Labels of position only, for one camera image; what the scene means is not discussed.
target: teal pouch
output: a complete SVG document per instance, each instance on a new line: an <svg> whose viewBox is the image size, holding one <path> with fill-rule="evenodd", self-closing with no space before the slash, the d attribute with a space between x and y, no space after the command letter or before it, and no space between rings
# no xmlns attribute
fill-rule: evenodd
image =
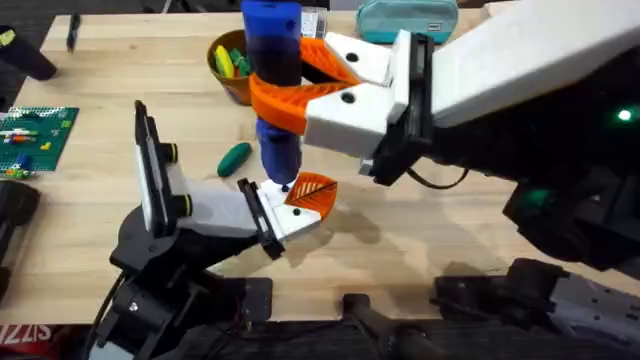
<svg viewBox="0 0 640 360"><path fill-rule="evenodd" d="M360 36L375 44L392 44L398 31L429 35L442 44L458 23L456 0L369 0L356 15Z"/></svg>

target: blue cylinder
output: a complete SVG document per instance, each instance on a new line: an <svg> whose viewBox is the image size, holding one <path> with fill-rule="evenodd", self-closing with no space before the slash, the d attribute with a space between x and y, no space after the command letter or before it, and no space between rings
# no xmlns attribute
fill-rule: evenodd
<svg viewBox="0 0 640 360"><path fill-rule="evenodd" d="M276 184L296 179L302 164L300 137L281 130L258 118L256 133L260 142L260 158L267 176Z"/></svg>
<svg viewBox="0 0 640 360"><path fill-rule="evenodd" d="M241 7L247 54L256 75L274 85L300 85L300 4L246 0ZM302 164L300 138L261 118L257 119L256 133L269 179L281 185L294 181Z"/></svg>
<svg viewBox="0 0 640 360"><path fill-rule="evenodd" d="M241 7L247 54L258 77L279 86L300 85L300 4L243 1Z"/></svg>

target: cable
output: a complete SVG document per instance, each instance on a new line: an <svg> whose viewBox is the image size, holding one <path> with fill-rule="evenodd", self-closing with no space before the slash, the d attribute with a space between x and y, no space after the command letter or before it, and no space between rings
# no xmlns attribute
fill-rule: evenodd
<svg viewBox="0 0 640 360"><path fill-rule="evenodd" d="M233 338L234 340L240 340L240 341L254 341L254 342L288 342L291 340L294 340L296 338L299 338L301 336L304 335L308 335L308 334L313 334L316 333L318 331L322 331L322 330L327 330L336 326L339 326L342 324L342 320L340 321L336 321L336 322L330 322L327 324L322 324L322 325L318 325L309 329L304 329L302 331L299 331L295 334L289 335L289 336L282 336L282 337L265 337L265 336L242 336L242 335L234 335L234 334L229 334L227 331L228 330L224 330L221 329L220 327L218 327L216 325L216 327L218 328L218 330L220 332L222 332L223 334L225 334L227 337Z"/></svg>
<svg viewBox="0 0 640 360"><path fill-rule="evenodd" d="M371 348L371 352L373 353L373 357L376 360L380 360L380 352L378 351L378 346L376 346L376 342L373 339L373 337L371 336L371 334L369 334L367 329L364 327L362 322L360 320L358 320L357 317L349 316L349 318L351 320L353 320L353 324L358 328L358 330L360 330L360 333L362 334L362 336L367 340L367 343L369 344L369 347Z"/></svg>
<svg viewBox="0 0 640 360"><path fill-rule="evenodd" d="M349 316L348 318L352 320L352 324L360 331L360 333L365 338L365 340L367 340L367 343L369 344L369 347L371 348L371 352L373 353L373 356L375 357L375 359L376 360L380 360L380 353L378 352L378 347L376 346L375 340L371 337L371 334L369 334L367 329L365 329L364 325L356 317ZM272 337L272 338L262 337L262 336L261 337L258 337L258 336L249 337L249 336L239 336L239 335L235 335L235 334L230 334L228 332L229 329L227 329L227 330L221 329L219 326L215 325L222 334L227 336L228 342L226 342L223 345L221 345L220 348L218 350L216 350L214 355L212 355L208 359L209 360L213 359L213 356L219 354L220 351L222 351L222 349L224 349L224 347L229 345L231 340L251 341L251 342L287 342L287 341L291 341L293 339L299 338L299 337L304 336L304 335L309 335L309 334L312 334L312 333L315 333L315 332L318 332L318 331L327 330L327 329L331 329L331 328L343 325L344 322L345 322L345 319L341 319L341 320L336 321L336 322L330 322L330 323L327 323L327 324L322 324L322 325L319 325L319 326L316 326L316 327L305 329L305 330L299 331L299 332L297 332L295 334L292 334L292 335L289 335L289 336Z"/></svg>
<svg viewBox="0 0 640 360"><path fill-rule="evenodd" d="M102 317L104 317L104 313L107 311L107 306L109 306L109 302L111 301L111 299L113 299L113 296L115 295L116 290L118 290L118 288L120 287L123 281L124 281L124 272L120 272L120 275L118 275L118 278L111 286L111 289L109 289L107 296L102 301L102 305L100 305L100 309L96 314L96 318L93 319L93 324L91 324L91 328L87 333L87 338L84 341L84 347L82 349L83 360L89 360L89 355L90 355L89 353L91 352L91 345L93 344L93 338L95 337L98 324L100 324L100 321L102 321Z"/></svg>
<svg viewBox="0 0 640 360"><path fill-rule="evenodd" d="M231 329L232 327L233 327L233 332L231 333L232 335L229 335L229 334L227 333L227 331L229 331L229 329ZM230 326L230 327L229 327L229 329L227 329L227 330L222 330L222 329L218 328L218 330L220 330L222 334L226 335L226 336L225 336L225 340L223 340L223 343L222 343L220 346L218 346L218 348L217 348L217 349L215 349L215 350L214 350L214 351L212 351L212 352L209 352L209 354L208 354L208 355L207 355L207 357L206 357L206 360L213 360L213 359L215 359L215 358L216 358L216 356L218 356L218 355L222 352L222 350L224 350L227 346L229 346L229 344L231 344L231 340L233 340L233 339L234 339L234 338L233 338L233 334L237 333L237 332L238 332L238 330L240 330L240 324L236 324L235 326Z"/></svg>
<svg viewBox="0 0 640 360"><path fill-rule="evenodd" d="M458 184L460 184L464 179L467 178L467 175L469 175L469 169L464 169L464 171L462 172L462 175L460 176L460 178L454 182L453 184L450 185L436 185L433 184L427 180L425 180L424 178L422 178L422 176L418 175L418 173L416 173L412 168L409 168L407 170L407 174L409 176L411 176L411 178L417 182L419 182L421 185L424 185L426 187L428 187L429 189L434 189L434 190L449 190L449 189L453 189L454 187L458 186Z"/></svg>

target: orange 3d-printed part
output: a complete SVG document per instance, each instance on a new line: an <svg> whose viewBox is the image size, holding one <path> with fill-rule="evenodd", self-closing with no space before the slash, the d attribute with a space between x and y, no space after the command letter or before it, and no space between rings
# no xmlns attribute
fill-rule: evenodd
<svg viewBox="0 0 640 360"><path fill-rule="evenodd" d="M307 126L305 109L315 98L346 89L347 83L280 87L260 80L256 74L249 77L251 106L256 114L271 125L303 135Z"/></svg>
<svg viewBox="0 0 640 360"><path fill-rule="evenodd" d="M340 60L327 49L324 40L303 37L301 58L316 69L336 79L335 83L280 87L268 84L253 74L249 77L251 106L271 125L303 135L307 126L305 110L313 99L359 84Z"/></svg>
<svg viewBox="0 0 640 360"><path fill-rule="evenodd" d="M284 203L317 211L324 219L333 209L337 194L337 181L323 175L302 172L293 188L289 190Z"/></svg>

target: wooden tabletop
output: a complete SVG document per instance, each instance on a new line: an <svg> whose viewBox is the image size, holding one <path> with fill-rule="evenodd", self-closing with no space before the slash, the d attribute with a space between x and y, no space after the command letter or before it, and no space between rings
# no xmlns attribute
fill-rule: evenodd
<svg viewBox="0 0 640 360"><path fill-rule="evenodd" d="M455 36L484 14L462 10ZM352 35L354 17L332 12L329 29ZM232 178L216 176L231 146L256 144L251 108L235 105L206 64L209 44L242 27L239 14L83 16L74 54L66 51L68 24L68 16L57 17L43 45L59 68L57 77L27 79L16 101L75 106L80 113L58 169L30 182L43 202L25 232L0 307L2 324L88 323L95 316L118 273L108 261L118 228L140 202L134 100L146 103L162 139L178 144L188 177L230 189L242 177L265 179L258 153ZM226 276L271 277L274 320L336 318L346 292L371 295L389 316L436 317L428 303L435 276L500 274L516 257L552 261L501 214L513 184L471 174L459 187L439 192L405 176L384 188L357 175L357 159L310 147L303 153L304 170L339 181L330 217L288 243L276 262L256 246L216 267ZM428 160L416 168L438 183L460 174ZM568 268L640 295L638 284L623 275Z"/></svg>

